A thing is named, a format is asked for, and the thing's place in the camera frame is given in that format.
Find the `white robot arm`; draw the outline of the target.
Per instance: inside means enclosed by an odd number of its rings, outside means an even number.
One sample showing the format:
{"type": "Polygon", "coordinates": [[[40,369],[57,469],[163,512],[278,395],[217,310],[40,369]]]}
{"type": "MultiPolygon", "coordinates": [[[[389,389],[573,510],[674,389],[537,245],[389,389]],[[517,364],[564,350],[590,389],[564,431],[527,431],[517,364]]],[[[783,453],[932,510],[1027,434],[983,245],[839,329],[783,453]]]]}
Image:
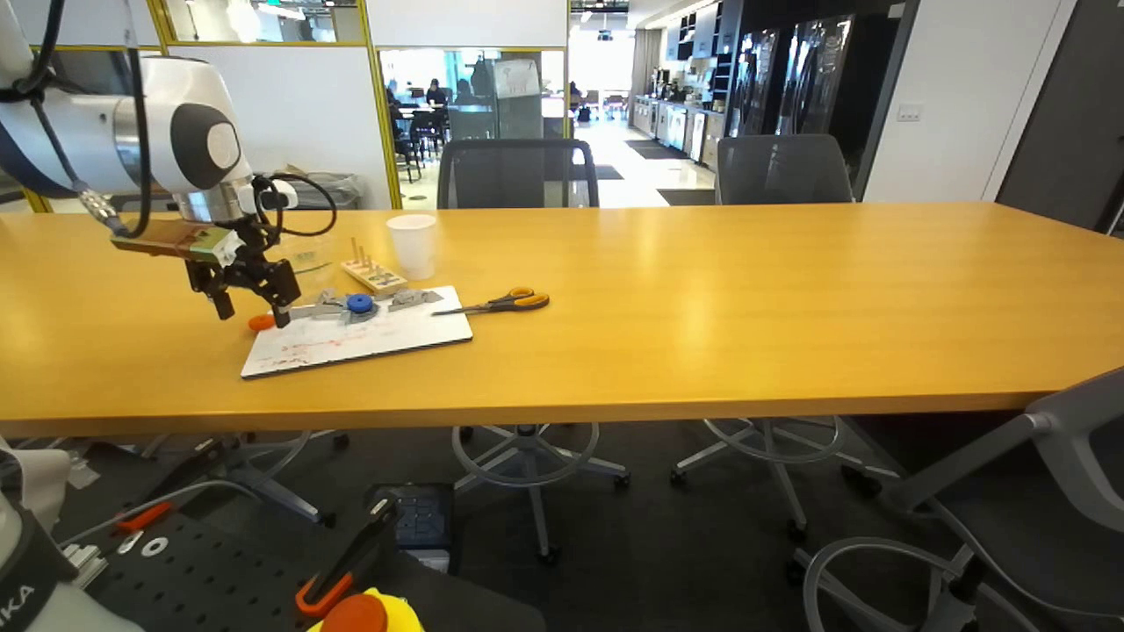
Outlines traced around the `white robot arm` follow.
{"type": "Polygon", "coordinates": [[[14,0],[0,0],[0,164],[33,192],[74,197],[117,248],[177,258],[223,321],[233,288],[260,296],[276,324],[302,296],[266,248],[266,175],[249,169],[223,75],[205,59],[126,52],[126,96],[86,96],[54,69],[68,0],[50,0],[33,49],[14,0]]]}

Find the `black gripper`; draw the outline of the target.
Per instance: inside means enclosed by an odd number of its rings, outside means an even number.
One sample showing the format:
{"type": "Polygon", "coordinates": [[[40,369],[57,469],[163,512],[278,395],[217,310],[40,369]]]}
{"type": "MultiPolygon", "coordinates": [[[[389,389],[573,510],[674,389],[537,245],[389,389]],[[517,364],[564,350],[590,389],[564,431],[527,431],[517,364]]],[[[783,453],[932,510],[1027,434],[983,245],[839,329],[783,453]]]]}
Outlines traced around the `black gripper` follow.
{"type": "Polygon", "coordinates": [[[287,328],[287,306],[302,296],[287,260],[270,265],[233,227],[201,227],[185,258],[190,288],[205,293],[217,321],[233,321],[228,288],[266,293],[278,328],[287,328]]]}

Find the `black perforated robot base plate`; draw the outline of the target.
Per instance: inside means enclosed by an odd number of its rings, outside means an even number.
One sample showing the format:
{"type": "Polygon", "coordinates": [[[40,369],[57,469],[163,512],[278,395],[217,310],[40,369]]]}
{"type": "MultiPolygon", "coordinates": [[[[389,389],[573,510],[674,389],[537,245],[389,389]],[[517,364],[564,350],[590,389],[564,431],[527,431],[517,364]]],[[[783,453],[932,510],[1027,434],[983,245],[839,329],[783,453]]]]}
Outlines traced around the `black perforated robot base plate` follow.
{"type": "Polygon", "coordinates": [[[550,632],[537,606],[436,572],[400,553],[386,512],[352,537],[346,562],[347,570],[332,562],[299,570],[284,556],[170,517],[146,530],[126,556],[109,541],[109,567],[88,592],[146,632],[305,632],[367,590],[400,596],[422,632],[550,632]]]}

